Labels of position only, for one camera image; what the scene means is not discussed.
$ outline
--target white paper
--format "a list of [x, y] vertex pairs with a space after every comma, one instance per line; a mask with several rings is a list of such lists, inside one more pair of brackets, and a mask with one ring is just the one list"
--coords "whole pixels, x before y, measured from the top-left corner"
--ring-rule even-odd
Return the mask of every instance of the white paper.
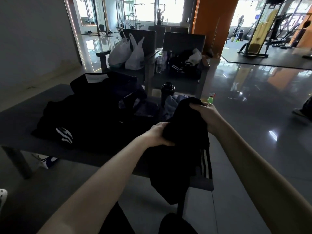
[[108, 78], [106, 74], [86, 74], [85, 77], [87, 78], [88, 83], [99, 83], [102, 82], [104, 79]]

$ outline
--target hand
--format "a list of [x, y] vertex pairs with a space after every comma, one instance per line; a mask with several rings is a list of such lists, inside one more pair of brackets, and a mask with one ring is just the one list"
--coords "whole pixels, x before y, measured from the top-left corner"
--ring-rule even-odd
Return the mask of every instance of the hand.
[[190, 107], [200, 113], [207, 123], [208, 132], [216, 136], [227, 122], [221, 117], [214, 105], [205, 102], [203, 104], [204, 106], [190, 103]]
[[162, 132], [168, 124], [169, 122], [159, 122], [157, 125], [152, 126], [150, 130], [142, 135], [149, 147], [158, 145], [174, 146], [173, 142], [164, 139], [162, 136]]

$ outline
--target glossy tile floor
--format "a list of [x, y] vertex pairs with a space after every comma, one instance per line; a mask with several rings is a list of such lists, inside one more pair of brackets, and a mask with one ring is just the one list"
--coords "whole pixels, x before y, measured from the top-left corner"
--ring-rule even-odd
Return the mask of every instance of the glossy tile floor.
[[[7, 107], [58, 83], [68, 84], [83, 72], [101, 72], [95, 52], [108, 50], [112, 39], [80, 36], [84, 67], [21, 92], [8, 99]], [[214, 105], [220, 114], [312, 203], [312, 124], [291, 114], [312, 94], [312, 71], [240, 65], [224, 59], [210, 64], [202, 98], [217, 93]], [[215, 137], [209, 138], [215, 190], [190, 189], [185, 219], [198, 233], [269, 233], [220, 144]], [[25, 157], [36, 170], [29, 180], [23, 180], [0, 152], [0, 185], [9, 191], [0, 228], [9, 227], [15, 233], [36, 232], [97, 170], [64, 160], [49, 170], [38, 169], [33, 157], [27, 153]], [[137, 176], [131, 177], [120, 205], [136, 233], [158, 233], [162, 217], [176, 210], [150, 186], [149, 179]]]

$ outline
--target gym mat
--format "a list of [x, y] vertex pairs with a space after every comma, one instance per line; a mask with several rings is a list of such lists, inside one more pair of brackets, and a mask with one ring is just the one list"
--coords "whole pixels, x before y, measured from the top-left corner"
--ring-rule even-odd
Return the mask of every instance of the gym mat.
[[[248, 41], [231, 42], [224, 45], [222, 57], [227, 62], [252, 64], [252, 65], [267, 65], [285, 68], [297, 68], [304, 70], [312, 70], [312, 60], [302, 58], [301, 55], [293, 54], [296, 51], [292, 49], [282, 49], [269, 47], [267, 54], [269, 57], [243, 57], [242, 54], [237, 53], [238, 50]], [[260, 53], [264, 53], [265, 46], [263, 46]]]

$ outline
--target black shaker bottle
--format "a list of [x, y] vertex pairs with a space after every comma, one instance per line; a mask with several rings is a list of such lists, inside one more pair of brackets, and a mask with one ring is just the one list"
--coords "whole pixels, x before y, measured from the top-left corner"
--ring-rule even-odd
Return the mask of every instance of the black shaker bottle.
[[170, 95], [173, 96], [175, 92], [175, 87], [172, 84], [172, 82], [166, 82], [162, 87], [161, 87], [161, 106], [165, 107], [165, 101], [166, 98]]

